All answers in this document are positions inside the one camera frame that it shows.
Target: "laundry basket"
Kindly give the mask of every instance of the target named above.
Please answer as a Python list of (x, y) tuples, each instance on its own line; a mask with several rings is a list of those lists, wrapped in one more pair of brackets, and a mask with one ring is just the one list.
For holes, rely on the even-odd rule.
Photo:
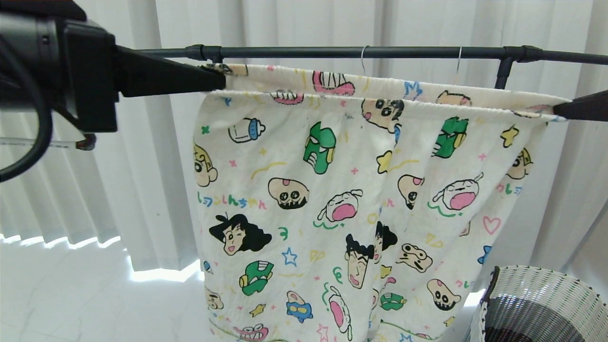
[(579, 279), (529, 266), (496, 267), (491, 277), (465, 341), (608, 341), (608, 308)]

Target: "metal hook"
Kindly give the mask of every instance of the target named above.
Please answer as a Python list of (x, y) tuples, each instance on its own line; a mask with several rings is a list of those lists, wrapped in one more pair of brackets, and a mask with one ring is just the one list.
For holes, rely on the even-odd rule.
[(363, 64), (363, 54), (365, 53), (365, 49), (368, 47), (369, 45), (366, 45), (363, 47), (363, 50), (361, 50), (361, 67), (363, 67), (363, 76), (367, 76), (367, 73), (365, 72), (365, 64)]
[(458, 71), (460, 70), (460, 57), (462, 57), (462, 46), (460, 47), (460, 50), (458, 51), (458, 63), (456, 64), (456, 77), (454, 80), (455, 85), (458, 85)]

